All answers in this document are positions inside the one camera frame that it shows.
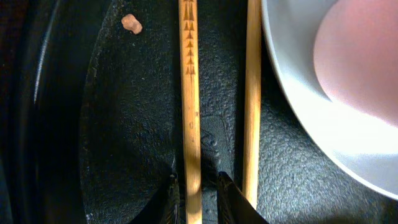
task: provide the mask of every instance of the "dark background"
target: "dark background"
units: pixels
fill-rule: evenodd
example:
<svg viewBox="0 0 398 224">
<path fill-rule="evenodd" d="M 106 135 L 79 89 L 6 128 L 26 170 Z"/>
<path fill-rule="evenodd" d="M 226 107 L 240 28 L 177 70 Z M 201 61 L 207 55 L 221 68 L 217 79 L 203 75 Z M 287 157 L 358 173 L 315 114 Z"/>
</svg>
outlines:
<svg viewBox="0 0 398 224">
<path fill-rule="evenodd" d="M 28 12 L 27 6 L 0 2 L 1 149 L 10 158 L 3 161 L 9 190 L 0 170 L 0 223 L 11 223 L 11 207 L 22 223 L 128 222 L 173 169 L 174 157 L 181 166 L 177 1 L 47 0 L 31 2 Z M 140 35 L 121 27 L 127 13 L 142 22 Z M 240 184 L 246 2 L 199 0 L 198 23 L 202 150 L 209 157 L 202 165 L 215 162 Z M 38 103 L 26 103 L 20 94 L 32 98 L 44 45 Z M 286 102 L 265 48 L 262 61 L 259 213 L 270 223 L 398 222 L 397 202 L 353 180 L 317 148 Z M 31 147 L 7 141 L 19 139 L 20 105 L 30 108 Z M 85 138 L 89 144 L 79 143 Z M 21 177 L 14 169 L 21 161 L 14 164 L 16 154 L 4 151 L 28 148 L 36 159 L 28 154 L 35 162 L 25 169 L 38 164 L 37 180 Z M 26 189 L 37 199 L 22 206 Z M 214 189 L 203 191 L 204 223 L 214 223 Z"/>
</svg>

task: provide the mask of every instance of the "white bowl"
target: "white bowl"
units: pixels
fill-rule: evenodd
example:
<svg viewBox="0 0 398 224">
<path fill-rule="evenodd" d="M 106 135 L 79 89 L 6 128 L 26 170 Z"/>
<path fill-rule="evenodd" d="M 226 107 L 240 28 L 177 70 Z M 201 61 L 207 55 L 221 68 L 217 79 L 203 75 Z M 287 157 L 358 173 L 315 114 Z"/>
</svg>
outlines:
<svg viewBox="0 0 398 224">
<path fill-rule="evenodd" d="M 268 49 L 279 83 L 302 126 L 347 174 L 398 200 L 398 128 L 332 103 L 313 68 L 313 43 L 336 0 L 262 0 Z"/>
</svg>

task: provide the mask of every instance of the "plain wooden chopstick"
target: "plain wooden chopstick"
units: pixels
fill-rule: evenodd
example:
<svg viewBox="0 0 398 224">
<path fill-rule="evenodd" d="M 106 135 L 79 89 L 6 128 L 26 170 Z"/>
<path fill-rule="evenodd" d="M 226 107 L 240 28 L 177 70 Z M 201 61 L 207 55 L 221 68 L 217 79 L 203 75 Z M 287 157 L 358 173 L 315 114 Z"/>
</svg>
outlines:
<svg viewBox="0 0 398 224">
<path fill-rule="evenodd" d="M 257 208 L 261 110 L 261 0 L 248 0 L 243 194 Z"/>
<path fill-rule="evenodd" d="M 201 223 L 197 0 L 178 0 L 187 223 Z"/>
</svg>

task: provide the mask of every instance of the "wooden chopstick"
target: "wooden chopstick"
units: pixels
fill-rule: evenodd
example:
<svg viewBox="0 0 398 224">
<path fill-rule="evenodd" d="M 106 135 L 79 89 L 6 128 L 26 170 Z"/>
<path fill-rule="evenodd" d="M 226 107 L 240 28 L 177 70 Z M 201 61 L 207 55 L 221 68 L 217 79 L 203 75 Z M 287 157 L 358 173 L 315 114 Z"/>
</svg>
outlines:
<svg viewBox="0 0 398 224">
<path fill-rule="evenodd" d="M 197 0 L 179 0 L 187 223 L 201 223 Z"/>
<path fill-rule="evenodd" d="M 243 194 L 257 208 L 261 110 L 261 0 L 248 0 Z"/>
</svg>

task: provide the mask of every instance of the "brown triangle marking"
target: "brown triangle marking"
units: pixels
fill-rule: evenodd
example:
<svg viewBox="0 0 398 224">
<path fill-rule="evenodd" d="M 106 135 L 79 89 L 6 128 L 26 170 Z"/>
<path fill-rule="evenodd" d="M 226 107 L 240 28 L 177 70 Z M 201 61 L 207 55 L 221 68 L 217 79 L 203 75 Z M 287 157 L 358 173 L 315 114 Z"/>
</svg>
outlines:
<svg viewBox="0 0 398 224">
<path fill-rule="evenodd" d="M 189 50 L 189 52 L 188 52 L 187 56 L 193 56 L 193 53 L 192 53 L 192 51 L 191 51 L 191 50 Z"/>
<path fill-rule="evenodd" d="M 189 7 L 189 20 L 194 21 L 195 19 L 193 18 L 193 9 L 192 9 L 192 4 Z"/>
<path fill-rule="evenodd" d="M 186 4 L 186 7 L 185 7 L 184 20 L 185 21 L 189 20 L 189 18 L 188 18 L 188 3 Z"/>
<path fill-rule="evenodd" d="M 187 65 L 193 65 L 192 58 L 189 59 Z"/>
<path fill-rule="evenodd" d="M 187 40 L 188 40 L 188 39 L 193 39 L 193 37 L 192 37 L 192 35 L 191 35 L 191 32 L 189 32 L 189 34 L 188 34 Z"/>
</svg>

